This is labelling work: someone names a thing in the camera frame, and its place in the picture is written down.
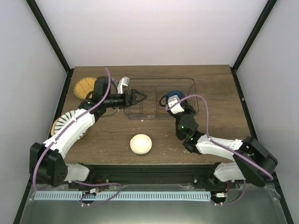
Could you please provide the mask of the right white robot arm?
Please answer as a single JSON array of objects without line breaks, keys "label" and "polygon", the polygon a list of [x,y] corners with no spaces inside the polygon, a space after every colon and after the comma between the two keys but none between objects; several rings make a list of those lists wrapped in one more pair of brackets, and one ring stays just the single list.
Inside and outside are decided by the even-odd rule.
[{"label": "right white robot arm", "polygon": [[186,150],[196,154],[210,154],[228,159],[218,162],[208,175],[208,184],[220,187],[226,181],[245,180],[263,187],[273,180],[277,159],[254,137],[243,140],[215,138],[198,131],[195,110],[190,106],[175,106],[169,112],[176,119],[176,136],[182,140]]}]

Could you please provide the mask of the blue ceramic mug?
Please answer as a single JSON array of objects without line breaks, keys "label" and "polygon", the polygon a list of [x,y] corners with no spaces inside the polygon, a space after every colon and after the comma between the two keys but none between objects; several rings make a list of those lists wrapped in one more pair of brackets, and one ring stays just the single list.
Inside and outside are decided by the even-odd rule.
[{"label": "blue ceramic mug", "polygon": [[165,95],[163,95],[160,100],[159,100],[159,105],[161,107],[166,107],[166,105],[168,105],[168,99],[170,97],[173,97],[173,96],[178,96],[179,99],[182,99],[185,97],[185,95],[183,94],[182,91],[179,91],[179,90],[172,90],[172,91],[169,91],[168,93],[166,93]]}]

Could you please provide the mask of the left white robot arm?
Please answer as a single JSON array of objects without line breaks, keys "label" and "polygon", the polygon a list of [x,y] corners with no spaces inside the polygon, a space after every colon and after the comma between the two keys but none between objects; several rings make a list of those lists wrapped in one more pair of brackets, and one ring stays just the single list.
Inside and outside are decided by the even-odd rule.
[{"label": "left white robot arm", "polygon": [[80,103],[72,118],[44,143],[34,143],[30,148],[29,171],[32,183],[36,181],[58,187],[63,182],[76,182],[86,189],[95,184],[95,176],[82,164],[66,164],[65,157],[79,138],[106,113],[107,108],[125,109],[136,105],[147,98],[147,95],[136,90],[123,90],[129,83],[124,77],[117,86],[117,93],[111,93],[110,76],[98,77],[94,88],[87,98]]}]

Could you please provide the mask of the round woven bamboo tray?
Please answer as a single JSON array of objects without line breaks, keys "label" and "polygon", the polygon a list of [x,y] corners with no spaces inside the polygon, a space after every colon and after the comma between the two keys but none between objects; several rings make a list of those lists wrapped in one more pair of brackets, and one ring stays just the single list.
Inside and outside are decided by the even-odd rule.
[{"label": "round woven bamboo tray", "polygon": [[93,90],[95,81],[95,77],[80,79],[73,88],[75,96],[79,99],[85,99],[87,94]]}]

